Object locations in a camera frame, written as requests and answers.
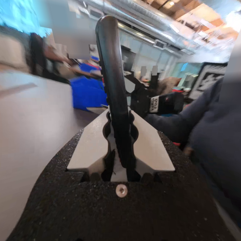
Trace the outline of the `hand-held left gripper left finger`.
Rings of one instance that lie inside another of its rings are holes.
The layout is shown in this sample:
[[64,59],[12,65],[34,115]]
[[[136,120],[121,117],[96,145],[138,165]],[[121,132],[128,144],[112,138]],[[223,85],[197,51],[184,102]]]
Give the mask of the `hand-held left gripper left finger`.
[[84,128],[67,170],[111,177],[114,159],[114,131],[110,112],[104,111]]

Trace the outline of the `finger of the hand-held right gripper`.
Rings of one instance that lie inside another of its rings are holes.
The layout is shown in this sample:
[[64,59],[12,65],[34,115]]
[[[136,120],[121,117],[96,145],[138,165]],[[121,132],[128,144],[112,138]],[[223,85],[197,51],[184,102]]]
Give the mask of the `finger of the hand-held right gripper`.
[[86,109],[95,114],[102,114],[109,109],[109,106],[101,104],[100,107],[86,107]]
[[132,93],[135,90],[135,84],[131,82],[129,79],[124,77],[125,89],[127,93]]

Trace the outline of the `person's right forearm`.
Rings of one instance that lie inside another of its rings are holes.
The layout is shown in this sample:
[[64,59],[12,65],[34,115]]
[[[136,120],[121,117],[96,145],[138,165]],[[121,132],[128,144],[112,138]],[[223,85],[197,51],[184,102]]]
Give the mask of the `person's right forearm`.
[[218,105],[222,82],[223,78],[177,115],[150,114],[145,120],[172,142],[188,142],[193,150],[225,147],[226,140],[220,126],[221,107]]

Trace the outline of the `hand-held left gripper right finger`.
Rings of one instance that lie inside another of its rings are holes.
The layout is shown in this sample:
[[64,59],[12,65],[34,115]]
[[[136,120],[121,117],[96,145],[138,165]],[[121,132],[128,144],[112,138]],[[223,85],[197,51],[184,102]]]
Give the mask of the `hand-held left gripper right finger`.
[[140,176],[145,173],[174,172],[175,167],[162,143],[158,131],[134,111],[133,125],[138,131],[133,144],[136,158],[136,171]]

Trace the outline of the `black framed poster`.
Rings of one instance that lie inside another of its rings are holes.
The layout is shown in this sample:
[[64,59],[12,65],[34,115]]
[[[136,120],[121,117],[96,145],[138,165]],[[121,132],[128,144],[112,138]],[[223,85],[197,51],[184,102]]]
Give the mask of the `black framed poster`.
[[196,100],[203,92],[214,83],[222,79],[225,75],[228,62],[211,63],[204,62],[198,73],[197,80],[194,82],[188,99]]

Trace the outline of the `blue plastic bin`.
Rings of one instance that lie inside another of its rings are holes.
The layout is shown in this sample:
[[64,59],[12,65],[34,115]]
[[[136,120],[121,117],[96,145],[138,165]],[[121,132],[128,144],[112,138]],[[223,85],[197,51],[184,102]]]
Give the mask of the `blue plastic bin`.
[[88,107],[108,105],[102,80],[80,76],[70,80],[73,108],[87,111]]

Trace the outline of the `small blue bin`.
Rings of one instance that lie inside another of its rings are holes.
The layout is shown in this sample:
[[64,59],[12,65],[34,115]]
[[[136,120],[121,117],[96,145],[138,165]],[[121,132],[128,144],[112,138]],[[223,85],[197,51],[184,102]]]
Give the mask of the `small blue bin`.
[[80,63],[79,65],[79,72],[81,75],[87,76],[87,77],[102,77],[101,74],[101,68],[99,66],[86,64],[86,63]]

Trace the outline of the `silver ventilation duct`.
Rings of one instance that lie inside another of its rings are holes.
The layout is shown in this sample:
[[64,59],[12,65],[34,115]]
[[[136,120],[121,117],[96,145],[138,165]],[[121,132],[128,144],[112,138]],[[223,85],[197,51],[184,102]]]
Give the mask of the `silver ventilation duct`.
[[188,55],[193,55],[197,51],[197,44],[180,34],[174,20],[143,1],[78,0],[76,2],[86,9],[92,7],[104,15],[112,15],[161,41],[184,50]]

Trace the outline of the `black office chair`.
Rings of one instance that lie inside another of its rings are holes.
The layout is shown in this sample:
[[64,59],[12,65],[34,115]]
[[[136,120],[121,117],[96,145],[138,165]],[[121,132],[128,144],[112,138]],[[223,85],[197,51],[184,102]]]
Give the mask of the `black office chair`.
[[44,46],[43,38],[41,38],[36,33],[30,33],[29,46],[30,46],[30,57],[31,57],[31,65],[30,65],[31,74],[70,85],[69,80],[48,71],[47,58],[45,57],[45,54],[44,54],[44,50],[46,50],[48,46],[47,47]]

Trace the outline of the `black remote control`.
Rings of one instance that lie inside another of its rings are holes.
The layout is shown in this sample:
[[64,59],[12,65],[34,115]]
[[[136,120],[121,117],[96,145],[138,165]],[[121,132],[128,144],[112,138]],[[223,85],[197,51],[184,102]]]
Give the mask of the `black remote control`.
[[96,24],[95,33],[118,154],[122,166],[133,171],[136,161],[129,132],[129,111],[117,19],[109,15],[101,17]]

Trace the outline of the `person's upper body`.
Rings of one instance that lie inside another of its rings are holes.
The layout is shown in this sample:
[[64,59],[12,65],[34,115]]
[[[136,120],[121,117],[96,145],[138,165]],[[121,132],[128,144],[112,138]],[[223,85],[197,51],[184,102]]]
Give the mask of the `person's upper body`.
[[190,106],[190,143],[200,166],[240,209],[240,104],[221,99],[223,78]]

